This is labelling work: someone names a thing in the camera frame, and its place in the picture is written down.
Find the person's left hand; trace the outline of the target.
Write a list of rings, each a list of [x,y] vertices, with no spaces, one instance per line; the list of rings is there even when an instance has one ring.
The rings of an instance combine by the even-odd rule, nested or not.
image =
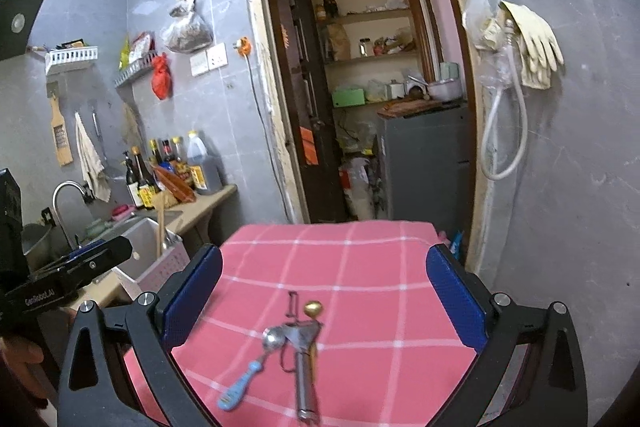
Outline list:
[[[47,394],[30,370],[42,361],[42,350],[35,343],[18,337],[1,339],[2,405],[24,405],[35,410],[47,407]]]

